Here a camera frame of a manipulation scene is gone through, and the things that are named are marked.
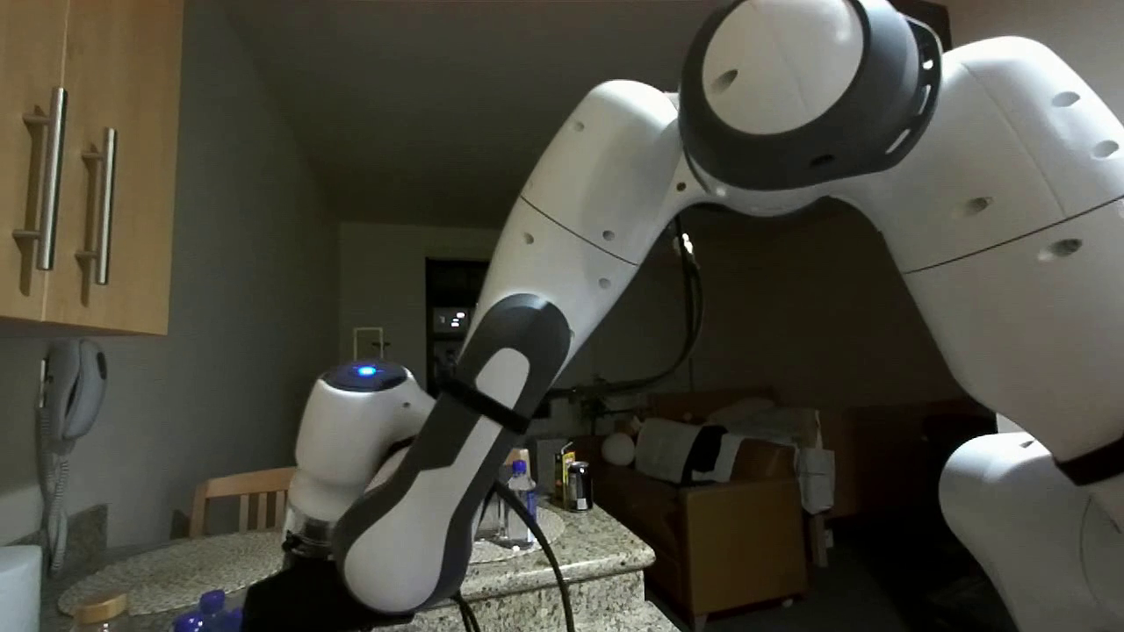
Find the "white appliance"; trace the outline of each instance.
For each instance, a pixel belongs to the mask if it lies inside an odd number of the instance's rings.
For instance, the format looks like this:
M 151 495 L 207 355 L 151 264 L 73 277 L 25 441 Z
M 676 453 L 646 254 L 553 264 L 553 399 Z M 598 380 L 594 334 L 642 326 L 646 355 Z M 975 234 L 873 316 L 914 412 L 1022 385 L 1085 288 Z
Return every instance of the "white appliance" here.
M 39 632 L 43 547 L 0 547 L 0 632 Z

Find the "kitchen counter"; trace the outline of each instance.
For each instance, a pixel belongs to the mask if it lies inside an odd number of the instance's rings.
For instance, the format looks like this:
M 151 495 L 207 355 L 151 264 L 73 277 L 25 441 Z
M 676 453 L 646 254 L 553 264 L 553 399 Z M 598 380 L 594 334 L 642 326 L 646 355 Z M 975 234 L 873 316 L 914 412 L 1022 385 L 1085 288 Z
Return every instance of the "kitchen counter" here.
M 545 509 L 545 529 L 551 536 L 553 557 L 569 584 L 569 599 L 576 627 L 648 627 L 675 632 L 675 625 L 642 597 L 642 568 L 654 564 L 654 547 L 642 543 L 605 509 L 565 512 Z M 505 627 L 560 627 L 560 597 L 553 572 L 541 547 L 497 551 L 477 541 L 474 563 L 459 586 L 463 599 L 477 615 L 484 632 Z M 113 632 L 168 632 L 178 612 L 128 615 L 113 625 Z M 453 605 L 434 605 L 419 612 L 406 625 L 391 625 L 386 632 L 459 632 L 459 612 Z

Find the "ceiling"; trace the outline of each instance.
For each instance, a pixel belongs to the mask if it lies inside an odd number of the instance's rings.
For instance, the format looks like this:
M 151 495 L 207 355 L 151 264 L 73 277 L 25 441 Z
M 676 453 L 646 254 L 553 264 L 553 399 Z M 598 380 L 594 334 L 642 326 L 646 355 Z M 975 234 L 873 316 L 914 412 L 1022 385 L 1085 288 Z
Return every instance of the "ceiling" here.
M 345 222 L 503 223 L 606 76 L 676 85 L 728 0 L 226 0 Z

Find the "white robot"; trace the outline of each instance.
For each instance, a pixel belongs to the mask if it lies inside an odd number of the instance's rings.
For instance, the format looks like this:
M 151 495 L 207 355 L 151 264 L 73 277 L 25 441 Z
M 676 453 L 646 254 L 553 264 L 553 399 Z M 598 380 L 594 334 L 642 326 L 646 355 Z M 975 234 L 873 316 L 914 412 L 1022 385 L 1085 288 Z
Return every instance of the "white robot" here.
M 1124 627 L 1120 142 L 1030 38 L 942 52 L 886 0 L 737 0 L 701 24 L 676 96 L 606 80 L 560 123 L 453 388 L 432 399 L 392 364 L 317 381 L 296 551 L 371 615 L 448 597 L 503 456 L 662 223 L 831 195 L 886 234 L 955 380 L 1011 422 L 947 460 L 953 529 L 1017 627 Z

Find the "kitchen cabinet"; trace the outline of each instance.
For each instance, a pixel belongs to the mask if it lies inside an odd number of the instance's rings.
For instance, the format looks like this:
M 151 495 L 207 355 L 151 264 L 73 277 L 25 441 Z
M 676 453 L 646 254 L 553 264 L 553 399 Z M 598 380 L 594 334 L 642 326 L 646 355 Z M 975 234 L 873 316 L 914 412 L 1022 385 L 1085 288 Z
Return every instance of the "kitchen cabinet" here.
M 183 0 L 0 0 L 0 318 L 165 334 Z

